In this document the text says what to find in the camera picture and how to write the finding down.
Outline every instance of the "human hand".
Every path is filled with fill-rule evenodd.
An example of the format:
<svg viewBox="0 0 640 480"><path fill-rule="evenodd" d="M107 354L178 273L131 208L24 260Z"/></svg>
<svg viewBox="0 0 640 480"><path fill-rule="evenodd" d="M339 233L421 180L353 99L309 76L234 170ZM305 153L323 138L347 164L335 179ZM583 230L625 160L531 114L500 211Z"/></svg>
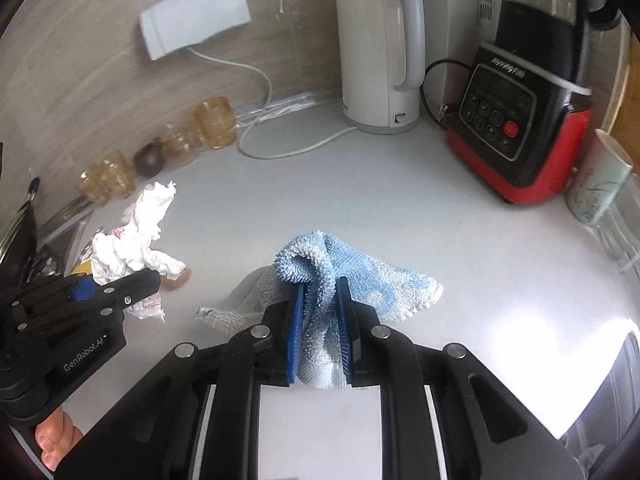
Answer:
<svg viewBox="0 0 640 480"><path fill-rule="evenodd" d="M42 450L42 463L55 471L60 461L82 438L82 432L74 426L68 413L60 407L37 425L35 437Z"/></svg>

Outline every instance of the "silver screw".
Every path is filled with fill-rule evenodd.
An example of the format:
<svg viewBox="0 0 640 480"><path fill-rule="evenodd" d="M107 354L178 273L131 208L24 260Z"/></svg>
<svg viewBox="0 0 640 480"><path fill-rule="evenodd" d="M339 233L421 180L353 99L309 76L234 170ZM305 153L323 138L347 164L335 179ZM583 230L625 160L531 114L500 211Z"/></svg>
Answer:
<svg viewBox="0 0 640 480"><path fill-rule="evenodd" d="M180 343L177 347L175 347L174 353L180 359L185 359L187 357L191 357L195 351L196 347L191 343Z"/></svg>
<svg viewBox="0 0 640 480"><path fill-rule="evenodd" d="M266 325L256 325L251 329L251 335L256 339L264 339L271 333L271 329Z"/></svg>
<svg viewBox="0 0 640 480"><path fill-rule="evenodd" d="M371 329L371 335L378 339L386 339L391 335L391 329L388 326L377 325Z"/></svg>
<svg viewBox="0 0 640 480"><path fill-rule="evenodd" d="M460 343L452 343L447 347L447 354L456 359L462 359L466 355L466 348Z"/></svg>

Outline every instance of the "blue towel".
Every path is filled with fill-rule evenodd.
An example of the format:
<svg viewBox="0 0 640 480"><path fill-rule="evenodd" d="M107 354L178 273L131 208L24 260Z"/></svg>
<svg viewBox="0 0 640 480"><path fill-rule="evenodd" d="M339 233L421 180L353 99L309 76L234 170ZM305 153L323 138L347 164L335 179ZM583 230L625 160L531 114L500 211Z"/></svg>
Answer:
<svg viewBox="0 0 640 480"><path fill-rule="evenodd" d="M315 388L348 388L334 311L335 281L346 276L351 297L373 306L380 322L405 320L433 305L442 286L433 278L362 254L331 234L299 236L272 266L252 272L219 308L198 317L217 330L234 333L257 324L264 310L288 299L293 283L308 283L298 377Z"/></svg>

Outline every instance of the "fingernail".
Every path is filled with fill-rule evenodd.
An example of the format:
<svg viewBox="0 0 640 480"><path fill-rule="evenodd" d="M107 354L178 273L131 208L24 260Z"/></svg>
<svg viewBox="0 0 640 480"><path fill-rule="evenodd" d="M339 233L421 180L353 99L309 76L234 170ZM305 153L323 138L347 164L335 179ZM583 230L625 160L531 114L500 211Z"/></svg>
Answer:
<svg viewBox="0 0 640 480"><path fill-rule="evenodd" d="M41 450L50 452L56 447L56 443L53 442L50 436L41 436L38 439L38 446L40 446Z"/></svg>
<svg viewBox="0 0 640 480"><path fill-rule="evenodd" d="M56 468L58 467L58 460L53 455L49 455L49 456L45 457L44 465L50 471L55 471Z"/></svg>

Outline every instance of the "gray countertop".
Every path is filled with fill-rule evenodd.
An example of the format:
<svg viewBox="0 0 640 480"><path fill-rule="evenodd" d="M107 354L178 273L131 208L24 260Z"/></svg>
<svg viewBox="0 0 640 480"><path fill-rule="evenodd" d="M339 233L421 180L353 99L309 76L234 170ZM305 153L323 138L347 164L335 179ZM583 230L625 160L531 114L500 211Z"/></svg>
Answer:
<svg viewBox="0 0 640 480"><path fill-rule="evenodd" d="M268 121L250 134L249 148L277 153L321 140L344 127L340 110ZM127 318L127 347L66 402L82 430L175 344L224 342L196 310L312 230L439 280L441 300L396 328L425 346L465 344L558 437L600 386L625 335L638 332L635 282L618 273L562 197L506 205L427 122L399 136L351 132L284 160L208 152L157 180L173 180L177 195L156 246L193 275L163 295L164 323ZM119 226L132 200L96 211L85 236ZM264 388L262 405L260 478L379 477L377 391L296 384Z"/></svg>

